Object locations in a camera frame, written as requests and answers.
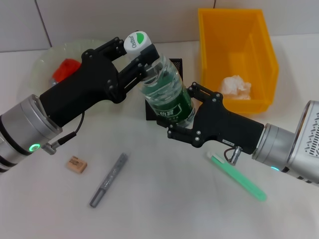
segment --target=white bottle cap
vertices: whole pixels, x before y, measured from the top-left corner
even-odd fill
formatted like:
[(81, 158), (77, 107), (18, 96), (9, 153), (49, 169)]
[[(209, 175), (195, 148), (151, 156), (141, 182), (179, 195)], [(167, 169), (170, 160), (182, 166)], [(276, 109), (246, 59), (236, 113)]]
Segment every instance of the white bottle cap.
[(128, 57), (134, 60), (141, 54), (145, 48), (151, 45), (152, 42), (149, 36), (143, 31), (136, 31), (130, 34), (124, 41), (124, 49)]

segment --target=toothbrush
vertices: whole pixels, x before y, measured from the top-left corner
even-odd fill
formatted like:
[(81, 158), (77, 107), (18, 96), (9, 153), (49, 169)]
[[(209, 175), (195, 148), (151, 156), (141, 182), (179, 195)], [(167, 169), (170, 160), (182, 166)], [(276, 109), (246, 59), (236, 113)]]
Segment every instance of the toothbrush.
[(267, 195), (259, 189), (254, 183), (248, 178), (242, 175), (235, 167), (230, 165), (226, 160), (222, 159), (215, 153), (208, 152), (207, 156), (215, 163), (220, 169), (226, 172), (230, 177), (236, 180), (247, 192), (257, 198), (259, 201), (265, 201)]

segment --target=white tissue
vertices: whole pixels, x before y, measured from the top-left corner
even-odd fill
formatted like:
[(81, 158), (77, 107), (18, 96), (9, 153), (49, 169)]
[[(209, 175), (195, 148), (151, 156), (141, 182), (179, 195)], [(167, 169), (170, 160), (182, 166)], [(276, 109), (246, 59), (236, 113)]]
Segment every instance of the white tissue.
[(249, 82), (244, 82), (240, 76), (226, 77), (220, 88), (220, 92), (225, 98), (237, 100), (250, 100)]

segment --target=water bottle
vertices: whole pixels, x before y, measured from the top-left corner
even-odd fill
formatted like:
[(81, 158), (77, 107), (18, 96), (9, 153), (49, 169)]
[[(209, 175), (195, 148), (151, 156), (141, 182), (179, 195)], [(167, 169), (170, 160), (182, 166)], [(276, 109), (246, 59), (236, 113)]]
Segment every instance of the water bottle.
[[(151, 41), (142, 31), (132, 33), (124, 42), (132, 60), (149, 45)], [(180, 126), (191, 124), (195, 115), (194, 105), (174, 64), (160, 54), (158, 60), (146, 66), (146, 71), (147, 77), (139, 87), (154, 112)]]

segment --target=green indicator light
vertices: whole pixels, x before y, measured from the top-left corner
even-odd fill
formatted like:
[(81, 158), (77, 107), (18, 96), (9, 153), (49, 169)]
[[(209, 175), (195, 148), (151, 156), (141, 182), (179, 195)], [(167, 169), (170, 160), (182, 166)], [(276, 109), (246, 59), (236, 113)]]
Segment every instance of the green indicator light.
[(36, 151), (38, 148), (40, 148), (40, 144), (36, 143), (30, 146), (29, 151), (33, 152)]

